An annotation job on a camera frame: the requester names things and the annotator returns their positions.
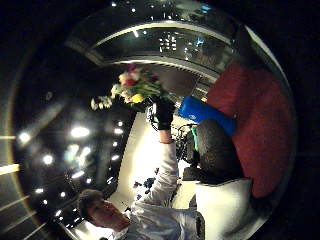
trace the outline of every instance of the shirt sleeve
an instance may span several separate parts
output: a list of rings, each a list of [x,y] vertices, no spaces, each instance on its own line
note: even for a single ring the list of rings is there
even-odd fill
[[[171,198],[177,187],[179,171],[175,142],[171,144],[160,143],[159,157],[160,167],[156,180],[150,189],[150,193],[144,195],[139,202],[163,205],[166,200]]]

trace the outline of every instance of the hand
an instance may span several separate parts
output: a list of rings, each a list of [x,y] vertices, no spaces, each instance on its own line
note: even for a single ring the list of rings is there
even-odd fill
[[[160,97],[149,98],[152,106],[148,110],[148,120],[151,123],[158,124],[158,130],[170,130],[173,121],[173,112],[175,110],[174,103]]]

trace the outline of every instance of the bouquet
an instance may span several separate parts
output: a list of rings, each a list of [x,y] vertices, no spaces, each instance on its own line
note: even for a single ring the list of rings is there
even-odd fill
[[[167,98],[170,101],[174,99],[172,93],[162,88],[158,76],[146,68],[136,68],[134,64],[129,65],[128,70],[119,75],[119,83],[113,85],[111,95],[98,96],[97,99],[91,100],[91,108],[110,108],[116,96],[122,97],[125,103],[131,105],[152,96]]]

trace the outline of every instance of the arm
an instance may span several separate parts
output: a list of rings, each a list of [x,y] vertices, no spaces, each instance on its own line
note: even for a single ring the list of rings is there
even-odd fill
[[[159,131],[161,148],[160,167],[156,180],[150,189],[150,193],[139,201],[152,205],[162,205],[165,200],[171,198],[177,187],[178,162],[176,159],[176,147],[169,130]]]

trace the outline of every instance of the blue bucket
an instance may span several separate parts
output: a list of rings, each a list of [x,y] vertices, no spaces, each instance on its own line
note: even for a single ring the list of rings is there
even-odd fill
[[[179,116],[196,123],[205,119],[213,119],[223,127],[229,136],[232,136],[236,129],[235,119],[227,117],[214,107],[191,96],[187,96],[183,99],[178,114]]]

